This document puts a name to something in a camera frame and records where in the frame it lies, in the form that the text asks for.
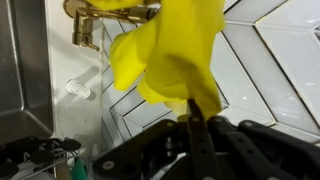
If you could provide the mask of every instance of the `white tile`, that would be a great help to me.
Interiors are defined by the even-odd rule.
[[[157,119],[169,111],[170,109],[167,108],[163,103],[151,105],[147,102],[144,102],[127,114],[125,118],[142,127],[144,124]]]
[[[122,136],[120,134],[119,129],[117,128],[117,125],[114,123],[113,117],[108,108],[102,107],[102,118],[111,136],[113,144],[115,146],[119,146],[120,144],[122,144]]]
[[[221,89],[218,87],[218,92],[219,92],[219,98],[222,104],[222,109],[225,109],[228,107],[229,103],[227,99],[224,97],[223,93],[221,92]]]
[[[266,126],[275,123],[275,121],[273,121],[271,118],[267,118],[261,116],[260,114],[256,114],[253,111],[248,111],[242,109],[241,107],[232,105],[230,105],[227,109],[221,111],[218,115],[227,117],[230,123],[235,126],[238,126],[238,124],[243,120],[252,120]]]
[[[113,121],[115,122],[117,128],[119,129],[122,139],[124,141],[127,141],[131,138],[131,135],[129,133],[129,129],[127,128],[126,123],[124,122],[123,116],[113,112],[112,110],[110,111]]]
[[[320,23],[319,0],[290,0],[264,17],[259,24],[315,29]]]
[[[221,34],[216,36],[211,71],[230,105],[224,110],[225,112],[223,111],[224,115],[228,117],[227,112],[232,112],[230,108],[237,108],[236,112],[243,109],[243,113],[248,115],[241,116],[244,119],[260,121],[262,124],[269,124],[274,121],[237,57]],[[230,120],[239,122],[244,119],[234,117]]]
[[[226,14],[226,20],[254,23],[286,0],[241,0]]]
[[[167,114],[164,114],[163,116],[159,117],[158,119],[155,119],[151,123],[144,125],[142,129],[146,130],[146,129],[150,128],[151,126],[155,125],[156,123],[164,120],[164,119],[170,119],[170,120],[173,120],[173,121],[177,121],[177,118],[178,118],[178,116],[176,114],[174,114],[172,111],[170,111]]]
[[[103,39],[103,48],[104,51],[106,52],[106,56],[109,59],[110,57],[110,46],[111,46],[111,38],[107,32],[107,30],[105,30],[105,34],[104,34],[104,39]]]
[[[279,122],[309,131],[310,126],[314,126],[312,117],[254,28],[229,24],[224,34],[275,118]],[[316,128],[311,129],[313,133],[318,132]]]
[[[124,120],[125,120],[125,123],[129,129],[132,137],[134,137],[142,132],[142,128],[140,125],[138,125],[138,124],[126,119],[126,118],[124,118]]]
[[[142,76],[139,76],[138,79],[126,90],[119,91],[116,90],[112,85],[106,89],[102,94],[102,104],[106,108],[111,108],[115,103],[117,103],[120,99],[122,99],[128,92],[130,92],[133,88],[136,87],[137,83],[140,81]]]
[[[317,36],[317,38],[318,38],[318,40],[320,41],[320,30],[317,30],[318,32],[317,33],[315,33],[316,34],[316,36]]]
[[[319,124],[320,44],[314,33],[273,29],[263,26],[258,26],[258,30]],[[296,119],[283,123],[311,133],[320,134],[313,121]]]
[[[113,140],[109,134],[109,130],[104,122],[103,119],[101,119],[101,140],[106,143],[106,149],[113,149],[115,146],[113,144]]]
[[[100,151],[107,151],[108,147],[110,147],[107,143],[107,141],[103,138],[100,139]]]
[[[225,0],[223,11],[228,10],[233,4],[235,4],[238,1],[240,1],[240,0]]]
[[[103,51],[101,53],[101,59],[102,59],[102,71],[105,71],[109,66],[110,66],[110,63],[109,63],[109,58],[106,54],[105,51]]]
[[[110,36],[111,41],[113,41],[118,34],[123,33],[123,30],[117,20],[105,18],[103,20],[103,23],[104,23],[104,26],[106,27],[106,30]]]
[[[112,68],[109,67],[102,74],[102,91],[107,89],[113,83],[113,79]]]
[[[318,142],[320,140],[320,137],[307,134],[303,131],[299,131],[282,124],[276,124],[271,128],[310,143]]]
[[[124,116],[143,102],[144,100],[138,93],[137,89],[134,88],[119,102],[117,102],[111,110]]]
[[[120,22],[120,26],[122,27],[124,32],[129,32],[137,29],[137,25],[131,23]]]

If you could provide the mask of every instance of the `sink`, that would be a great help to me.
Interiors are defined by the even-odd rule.
[[[0,145],[53,133],[44,3],[0,1]]]

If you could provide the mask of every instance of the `black plastic part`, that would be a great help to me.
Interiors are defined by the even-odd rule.
[[[0,178],[10,178],[19,172],[15,163],[7,162],[0,164]]]
[[[54,155],[48,150],[36,151],[31,155],[31,161],[36,165],[45,165],[54,160]]]
[[[81,143],[74,139],[67,139],[61,142],[61,148],[68,152],[73,152],[81,148]]]
[[[6,145],[0,146],[0,164],[3,164],[7,160],[7,152],[6,152]]]
[[[194,179],[210,177],[220,180],[217,158],[203,118],[191,116],[188,119],[188,131]]]
[[[192,159],[190,156],[184,156],[179,159],[161,180],[193,180]]]
[[[261,153],[255,144],[242,132],[233,129],[226,118],[210,118],[208,126],[213,126],[220,139],[225,141],[228,152],[235,154],[247,169],[250,179],[265,180],[270,177],[278,179],[296,179],[272,163]]]
[[[238,129],[257,144],[270,162],[286,172],[299,179],[320,179],[320,148],[254,121],[242,121]]]
[[[30,136],[24,139],[20,139],[6,144],[6,149],[3,152],[5,156],[16,164],[24,162],[24,154],[32,154],[38,151],[41,146],[41,141],[36,137]]]
[[[176,159],[176,155],[168,153],[165,142],[168,136],[178,132],[176,122],[162,120],[95,161],[95,178],[138,180],[141,176],[145,179],[153,177]],[[110,169],[104,168],[104,163],[108,162],[114,164]],[[134,171],[128,173],[125,168],[128,165],[134,167]]]
[[[188,99],[188,106],[189,106],[189,109],[192,113],[192,116],[203,119],[203,115],[201,113],[201,110],[198,107],[198,105],[196,104],[196,101],[194,99]]]

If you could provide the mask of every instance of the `faucet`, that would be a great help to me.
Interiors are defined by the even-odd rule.
[[[159,1],[145,0],[144,5]],[[119,10],[102,10],[83,0],[65,0],[63,8],[67,15],[74,19],[72,43],[96,51],[99,51],[100,48],[92,44],[93,21],[99,18],[111,18],[127,23],[146,23],[159,12],[157,8],[143,6]]]

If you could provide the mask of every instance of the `faucet spout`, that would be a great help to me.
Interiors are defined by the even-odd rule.
[[[89,47],[96,51],[100,48],[92,43],[93,21],[99,18],[117,19],[127,23],[146,23],[159,10],[149,7],[132,7],[119,10],[102,10],[82,0],[65,0],[65,12],[74,19],[72,43],[78,46]]]

